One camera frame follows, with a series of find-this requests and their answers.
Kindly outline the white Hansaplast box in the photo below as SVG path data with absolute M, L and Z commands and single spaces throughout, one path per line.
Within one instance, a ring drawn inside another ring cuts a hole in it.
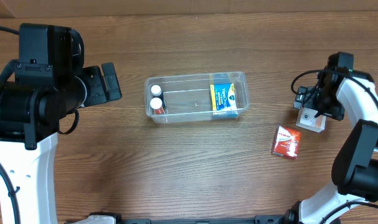
M 300 128 L 314 131 L 316 133 L 320 133 L 321 131 L 324 131 L 325 124 L 326 124 L 326 117 L 323 115 L 320 115 L 316 118 L 315 117 L 316 114 L 317 114 L 316 110 L 313 110 L 310 108 L 301 108 L 298 113 L 296 125 Z

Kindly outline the orange vitamin tube white cap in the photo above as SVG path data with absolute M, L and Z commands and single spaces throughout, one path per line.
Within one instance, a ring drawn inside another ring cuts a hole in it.
M 158 97 L 154 97 L 150 101 L 150 107 L 153 109 L 156 115 L 165 114 L 163 105 L 163 101 Z

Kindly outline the dark bottle white cap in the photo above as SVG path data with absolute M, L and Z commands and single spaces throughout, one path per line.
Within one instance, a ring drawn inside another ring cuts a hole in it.
M 162 102 L 164 102 L 163 91 L 159 85 L 153 85 L 150 91 L 154 98 L 159 98 Z

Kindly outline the blue yellow VapoDrops box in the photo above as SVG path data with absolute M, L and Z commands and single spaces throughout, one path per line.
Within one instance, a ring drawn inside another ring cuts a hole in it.
M 210 84 L 210 99 L 214 119 L 238 116 L 235 85 L 233 83 Z

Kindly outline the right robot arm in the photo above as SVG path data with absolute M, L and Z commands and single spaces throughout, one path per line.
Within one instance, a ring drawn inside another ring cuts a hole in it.
M 353 68 L 354 56 L 337 52 L 315 70 L 317 83 L 294 91 L 294 107 L 315 112 L 314 118 L 349 118 L 352 131 L 332 170 L 331 182 L 312 197 L 298 201 L 277 223 L 340 223 L 356 206 L 378 208 L 378 96 L 369 73 Z

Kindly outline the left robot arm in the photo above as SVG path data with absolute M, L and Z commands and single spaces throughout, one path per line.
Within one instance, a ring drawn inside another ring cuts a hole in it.
M 86 67 L 72 28 L 23 23 L 19 56 L 0 74 L 0 206 L 4 223 L 56 223 L 54 161 L 60 121 L 119 100 L 115 66 Z

